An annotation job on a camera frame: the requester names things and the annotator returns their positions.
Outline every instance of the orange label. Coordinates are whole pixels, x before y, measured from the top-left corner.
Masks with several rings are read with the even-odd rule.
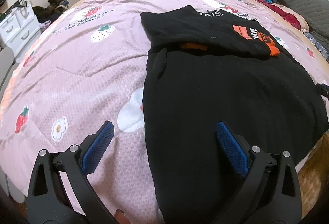
[[[258,32],[259,39],[267,44],[270,49],[270,56],[277,56],[280,54],[280,50],[275,46],[274,41],[268,36],[261,32]]]
[[[233,26],[234,30],[239,33],[242,37],[244,37],[245,39],[252,39],[247,32],[247,28],[245,28],[244,26]]]
[[[182,49],[201,49],[203,51],[206,51],[208,49],[207,46],[201,46],[198,44],[193,44],[193,43],[186,43],[181,46]]]

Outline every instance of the blue gripper pad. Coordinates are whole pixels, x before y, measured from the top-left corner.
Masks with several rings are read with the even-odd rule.
[[[223,122],[217,124],[216,135],[234,171],[245,178],[248,174],[248,158]]]
[[[112,122],[103,128],[98,137],[94,140],[92,145],[86,151],[82,158],[81,170],[84,175],[92,174],[95,172],[96,167],[101,161],[107,147],[112,141],[114,136],[114,126]]]

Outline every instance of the folded black garment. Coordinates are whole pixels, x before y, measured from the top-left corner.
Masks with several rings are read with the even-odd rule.
[[[196,18],[191,8],[141,14],[152,42],[145,142],[158,205],[170,224],[210,223],[242,182],[218,144],[218,122],[267,153],[289,151],[295,164],[328,130],[324,102],[306,70],[277,44],[280,54],[266,58],[223,50],[237,41],[237,31],[225,29],[224,36],[213,30],[216,21],[272,36],[256,21],[219,12],[223,16]],[[210,36],[222,39],[202,43]],[[236,48],[253,46],[249,40],[242,36]]]

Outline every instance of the bed sheet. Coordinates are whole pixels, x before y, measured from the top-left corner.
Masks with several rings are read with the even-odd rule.
[[[144,140],[142,96],[150,41],[141,12],[192,5],[200,12],[223,9],[258,20],[315,82],[328,84],[329,66],[313,44],[256,1],[168,1],[86,0],[66,11],[26,54],[0,104],[0,166],[25,195],[41,149],[64,151],[110,120],[114,139],[88,180],[111,213],[121,209],[132,223],[163,222]],[[62,178],[81,212],[65,174]]]

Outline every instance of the silver screw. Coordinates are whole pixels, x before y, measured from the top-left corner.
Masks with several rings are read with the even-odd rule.
[[[259,153],[261,151],[261,149],[258,146],[253,146],[251,149],[254,153]]]
[[[71,147],[70,147],[70,152],[76,152],[78,150],[78,145],[72,145]]]
[[[44,156],[46,153],[47,153],[47,151],[45,149],[43,149],[39,152],[40,156]]]
[[[290,153],[289,153],[288,151],[283,151],[283,155],[284,155],[285,157],[289,157],[289,156],[290,156]]]

